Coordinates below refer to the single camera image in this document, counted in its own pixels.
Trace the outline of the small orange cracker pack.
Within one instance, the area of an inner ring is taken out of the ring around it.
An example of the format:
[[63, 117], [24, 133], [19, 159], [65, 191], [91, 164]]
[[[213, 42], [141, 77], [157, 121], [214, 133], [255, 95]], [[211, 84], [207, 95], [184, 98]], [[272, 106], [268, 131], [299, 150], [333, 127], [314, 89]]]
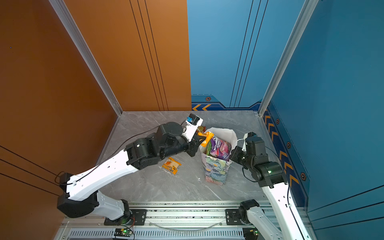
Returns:
[[205, 132], [205, 133], [202, 133], [202, 132], [198, 132], [198, 135], [200, 137], [205, 137], [205, 139], [203, 140], [203, 142], [201, 143], [201, 146], [203, 148], [206, 148], [208, 143], [210, 142], [210, 140], [213, 138], [214, 134], [212, 132]]

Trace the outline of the colourful white paper bag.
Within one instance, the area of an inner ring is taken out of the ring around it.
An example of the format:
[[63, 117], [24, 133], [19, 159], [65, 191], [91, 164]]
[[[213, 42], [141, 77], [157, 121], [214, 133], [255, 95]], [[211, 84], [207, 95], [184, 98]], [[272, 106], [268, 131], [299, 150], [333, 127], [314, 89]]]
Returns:
[[234, 130], [210, 128], [198, 133], [203, 137], [199, 146], [201, 159], [205, 171], [206, 182], [216, 185], [226, 183], [229, 168], [233, 161], [230, 160], [231, 151], [238, 146], [238, 138]]

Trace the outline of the purple small snack bag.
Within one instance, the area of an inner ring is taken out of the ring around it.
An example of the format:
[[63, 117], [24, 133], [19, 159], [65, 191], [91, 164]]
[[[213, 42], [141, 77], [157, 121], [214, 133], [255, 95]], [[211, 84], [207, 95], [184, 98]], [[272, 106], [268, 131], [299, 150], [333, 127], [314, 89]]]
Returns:
[[216, 136], [213, 136], [209, 143], [212, 145], [210, 153], [211, 157], [229, 161], [232, 147], [230, 143], [223, 141]]

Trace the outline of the small orange yellow snack pack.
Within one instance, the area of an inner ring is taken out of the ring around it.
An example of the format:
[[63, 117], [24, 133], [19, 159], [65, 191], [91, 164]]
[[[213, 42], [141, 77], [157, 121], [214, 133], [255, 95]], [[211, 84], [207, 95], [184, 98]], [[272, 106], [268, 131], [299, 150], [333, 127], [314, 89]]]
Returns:
[[169, 157], [169, 158], [167, 158], [167, 160], [162, 165], [162, 168], [166, 169], [167, 171], [169, 171], [170, 173], [175, 175], [178, 172], [178, 168], [181, 165], [182, 164], [179, 163], [178, 161], [176, 161], [174, 158]]

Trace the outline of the green Lays chips bag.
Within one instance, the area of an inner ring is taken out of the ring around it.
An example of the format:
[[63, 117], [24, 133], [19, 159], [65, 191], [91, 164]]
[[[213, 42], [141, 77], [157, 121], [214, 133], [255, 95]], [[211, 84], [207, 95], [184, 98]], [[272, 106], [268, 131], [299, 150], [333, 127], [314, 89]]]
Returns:
[[210, 153], [211, 153], [211, 149], [212, 149], [212, 145], [211, 143], [208, 143], [207, 144], [207, 147], [206, 147], [206, 155], [209, 156]]

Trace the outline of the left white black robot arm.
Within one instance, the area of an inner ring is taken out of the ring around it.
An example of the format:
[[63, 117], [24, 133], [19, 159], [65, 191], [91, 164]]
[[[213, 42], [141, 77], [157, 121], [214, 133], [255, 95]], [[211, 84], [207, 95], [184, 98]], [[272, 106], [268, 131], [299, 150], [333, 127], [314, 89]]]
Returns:
[[64, 192], [58, 198], [58, 210], [69, 218], [93, 214], [114, 223], [128, 221], [132, 215], [128, 202], [110, 198], [100, 189], [121, 177], [156, 165], [179, 153], [195, 156], [204, 141], [197, 133], [202, 122], [202, 119], [195, 124], [187, 122], [186, 126], [175, 122], [162, 124], [156, 132], [128, 144], [123, 150], [88, 171], [77, 175], [63, 173], [59, 185]]

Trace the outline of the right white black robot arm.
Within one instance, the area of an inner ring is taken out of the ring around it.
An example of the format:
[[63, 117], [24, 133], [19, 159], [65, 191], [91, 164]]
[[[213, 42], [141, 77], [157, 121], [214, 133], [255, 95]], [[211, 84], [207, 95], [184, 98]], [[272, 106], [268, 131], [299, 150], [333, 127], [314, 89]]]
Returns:
[[257, 155], [257, 151], [247, 147], [235, 147], [230, 160], [250, 170], [254, 182], [259, 184], [275, 213], [277, 227], [263, 212], [255, 200], [240, 203], [237, 218], [246, 225], [256, 227], [265, 240], [310, 240], [311, 235], [305, 227], [296, 208], [290, 185], [279, 163], [264, 160], [267, 154]]

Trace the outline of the small red snack pack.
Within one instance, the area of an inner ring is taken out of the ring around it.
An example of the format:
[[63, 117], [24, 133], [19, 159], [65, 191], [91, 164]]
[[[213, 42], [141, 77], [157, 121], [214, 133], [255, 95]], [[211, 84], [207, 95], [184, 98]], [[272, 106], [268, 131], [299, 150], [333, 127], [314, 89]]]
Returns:
[[199, 130], [199, 132], [204, 133], [204, 132], [206, 131], [206, 127], [204, 127], [204, 126], [199, 126], [199, 127], [198, 127], [198, 130]]

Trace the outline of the green circuit board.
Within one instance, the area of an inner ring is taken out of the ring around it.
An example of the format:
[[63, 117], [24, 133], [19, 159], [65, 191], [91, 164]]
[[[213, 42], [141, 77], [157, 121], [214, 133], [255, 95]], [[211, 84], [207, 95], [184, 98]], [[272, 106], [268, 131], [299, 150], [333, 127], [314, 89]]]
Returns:
[[114, 232], [115, 239], [126, 239], [132, 238], [135, 239], [135, 234], [130, 228], [116, 228]]
[[257, 240], [259, 231], [256, 228], [242, 228], [245, 240]]

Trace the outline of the left green circuit board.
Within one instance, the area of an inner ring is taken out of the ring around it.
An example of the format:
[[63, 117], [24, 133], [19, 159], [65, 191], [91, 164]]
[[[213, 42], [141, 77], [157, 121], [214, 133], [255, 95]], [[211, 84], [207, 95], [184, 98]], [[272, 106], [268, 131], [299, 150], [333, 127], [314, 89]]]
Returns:
[[115, 239], [126, 239], [132, 238], [135, 239], [135, 234], [130, 228], [116, 228], [114, 232]]

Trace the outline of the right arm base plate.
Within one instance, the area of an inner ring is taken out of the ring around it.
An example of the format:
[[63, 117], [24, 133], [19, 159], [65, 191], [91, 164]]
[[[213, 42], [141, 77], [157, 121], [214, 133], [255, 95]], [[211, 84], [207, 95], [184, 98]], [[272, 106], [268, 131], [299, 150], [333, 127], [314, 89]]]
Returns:
[[243, 220], [240, 214], [239, 209], [226, 209], [226, 224], [228, 226], [237, 226], [237, 225], [249, 225], [250, 223]]

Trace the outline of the aluminium rail frame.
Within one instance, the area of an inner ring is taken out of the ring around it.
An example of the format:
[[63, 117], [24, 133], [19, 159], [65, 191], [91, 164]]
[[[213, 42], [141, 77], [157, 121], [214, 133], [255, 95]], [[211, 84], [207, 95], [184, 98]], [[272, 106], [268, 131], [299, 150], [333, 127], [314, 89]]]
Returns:
[[[130, 203], [130, 209], [146, 209], [143, 226], [130, 226], [135, 240], [198, 240], [245, 239], [242, 228], [253, 226], [228, 226], [226, 209], [238, 209], [240, 201], [199, 202], [147, 202]], [[86, 216], [77, 219], [65, 217], [56, 233], [56, 240], [111, 239], [118, 226], [105, 226], [105, 218]]]

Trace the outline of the right aluminium corner post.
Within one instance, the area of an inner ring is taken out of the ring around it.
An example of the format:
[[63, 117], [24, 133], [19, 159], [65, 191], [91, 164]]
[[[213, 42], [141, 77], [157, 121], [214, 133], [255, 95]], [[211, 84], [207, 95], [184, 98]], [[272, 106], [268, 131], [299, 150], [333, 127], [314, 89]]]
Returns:
[[263, 100], [258, 110], [259, 117], [262, 117], [270, 104], [274, 93], [286, 71], [286, 68], [297, 48], [298, 43], [315, 11], [319, 0], [305, 0], [300, 14], [295, 22], [290, 37], [267, 87]]

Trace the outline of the aluminium corner post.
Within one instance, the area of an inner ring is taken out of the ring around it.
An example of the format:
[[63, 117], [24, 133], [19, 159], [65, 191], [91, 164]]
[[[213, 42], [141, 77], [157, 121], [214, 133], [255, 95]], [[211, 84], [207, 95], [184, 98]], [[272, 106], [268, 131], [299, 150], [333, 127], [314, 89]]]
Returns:
[[270, 104], [274, 93], [286, 71], [286, 68], [297, 48], [298, 43], [315, 11], [319, 0], [305, 0], [300, 14], [295, 22], [290, 37], [267, 87], [263, 100], [258, 110], [259, 117], [262, 117]]
[[77, 50], [81, 54], [83, 60], [93, 74], [95, 80], [99, 84], [101, 90], [112, 106], [113, 110], [120, 117], [123, 109], [119, 104], [112, 88], [110, 87], [105, 75], [103, 74], [99, 64], [97, 63], [91, 49], [89, 48], [85, 38], [83, 37], [79, 27], [77, 26], [74, 18], [72, 17], [66, 3], [63, 0], [49, 0], [55, 13], [59, 17], [61, 23], [65, 27], [67, 33], [75, 44]]

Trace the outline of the left aluminium corner post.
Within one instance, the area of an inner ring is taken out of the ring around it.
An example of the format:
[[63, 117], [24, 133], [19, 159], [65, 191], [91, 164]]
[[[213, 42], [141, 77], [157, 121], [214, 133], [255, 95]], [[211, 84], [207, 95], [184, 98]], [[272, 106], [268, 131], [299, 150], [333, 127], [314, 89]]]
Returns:
[[75, 44], [77, 50], [81, 54], [83, 60], [93, 74], [95, 80], [99, 84], [101, 90], [112, 106], [113, 110], [120, 117], [123, 109], [119, 104], [112, 88], [110, 87], [105, 75], [103, 74], [99, 64], [97, 63], [91, 49], [89, 48], [85, 38], [83, 37], [79, 27], [77, 26], [74, 18], [72, 17], [66, 3], [63, 0], [49, 0], [55, 13], [59, 17], [61, 23], [65, 27], [67, 33]]

